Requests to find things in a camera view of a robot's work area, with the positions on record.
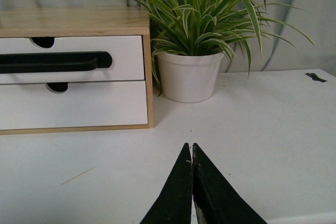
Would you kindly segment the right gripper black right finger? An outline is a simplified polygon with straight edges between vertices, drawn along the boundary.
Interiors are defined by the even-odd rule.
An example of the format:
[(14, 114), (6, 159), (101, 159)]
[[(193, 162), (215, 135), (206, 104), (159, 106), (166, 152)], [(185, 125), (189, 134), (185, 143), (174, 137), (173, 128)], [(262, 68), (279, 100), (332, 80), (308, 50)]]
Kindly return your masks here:
[(266, 223), (193, 144), (193, 199), (198, 223)]

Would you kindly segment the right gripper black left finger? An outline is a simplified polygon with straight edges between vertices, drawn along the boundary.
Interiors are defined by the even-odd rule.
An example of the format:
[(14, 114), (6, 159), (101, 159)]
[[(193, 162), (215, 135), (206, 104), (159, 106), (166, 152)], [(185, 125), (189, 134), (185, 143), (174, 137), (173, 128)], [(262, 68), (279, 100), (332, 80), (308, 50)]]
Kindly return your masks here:
[(191, 223), (193, 162), (185, 143), (152, 207), (141, 223)]

